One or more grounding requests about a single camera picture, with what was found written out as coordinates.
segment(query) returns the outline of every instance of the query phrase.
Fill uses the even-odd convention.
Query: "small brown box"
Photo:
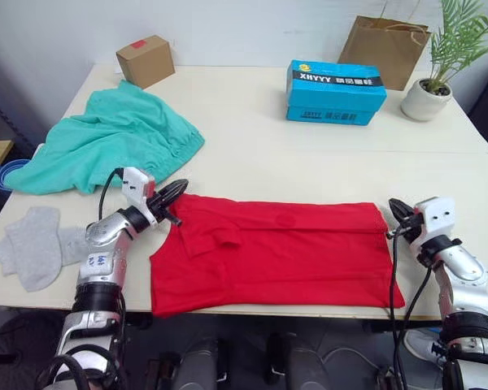
[[[124,78],[141,88],[175,73],[168,41],[156,35],[141,39],[115,53]]]

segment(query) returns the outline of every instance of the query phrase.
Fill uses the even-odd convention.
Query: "blue box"
[[[376,67],[294,59],[287,70],[289,120],[366,125],[387,97]]]

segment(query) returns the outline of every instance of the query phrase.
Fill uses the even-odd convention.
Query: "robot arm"
[[[126,388],[120,356],[127,252],[145,229],[155,228],[164,219],[181,223],[168,207],[185,191],[188,181],[176,180],[154,193],[151,175],[134,167],[116,171],[122,172],[122,192],[131,206],[87,227],[89,255],[81,262],[74,305],[65,318],[55,363],[41,373],[37,388],[82,390],[80,377],[91,389]]]
[[[390,200],[399,232],[417,260],[432,267],[440,288],[440,337],[447,346],[443,389],[488,389],[488,271],[461,240],[449,238],[454,207],[453,199],[445,197],[420,202],[414,209]]]

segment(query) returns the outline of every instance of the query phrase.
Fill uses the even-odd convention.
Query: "white table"
[[[395,109],[402,94],[390,91],[386,107],[366,128],[293,123],[281,117],[281,74],[279,69],[179,67],[176,75],[150,87],[149,92],[157,93],[198,126],[207,141],[169,180],[185,177],[190,180],[190,193],[240,201],[376,202],[385,209],[390,223],[394,222],[386,212],[390,197],[414,204],[434,195],[453,196],[457,202],[455,236],[488,267],[488,145],[466,123],[456,103],[444,111],[450,118],[414,123]],[[91,91],[114,87],[119,78],[106,67],[93,69],[66,115],[81,113]],[[239,94],[224,98],[230,80],[238,80]],[[436,127],[450,122],[460,125]],[[416,142],[409,136],[410,129],[421,135],[415,136]],[[399,138],[405,141],[395,139],[398,133],[407,134]],[[98,196],[98,191],[43,197],[13,193],[0,214],[0,239],[3,228],[30,206],[60,208],[62,227],[86,225],[97,215]],[[125,201],[119,189],[110,190],[104,214],[121,206]],[[148,257],[162,244],[167,231],[168,226],[163,225],[143,233],[129,252],[124,286],[129,310],[150,309]],[[399,248],[398,282],[410,301],[425,270],[411,258],[405,243]],[[0,305],[69,308],[77,272],[77,265],[64,267],[51,286],[27,293],[16,276],[3,278],[0,266]],[[438,319],[437,299],[437,286],[429,283],[413,318]],[[387,311],[381,308],[330,305],[228,305],[201,311],[387,318]]]

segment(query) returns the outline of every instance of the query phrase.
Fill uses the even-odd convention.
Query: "teal shirt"
[[[7,175],[5,184],[34,194],[75,187],[92,193],[117,167],[141,168],[159,183],[203,143],[165,102],[123,80],[117,89],[92,93],[83,115],[60,120],[31,162]]]

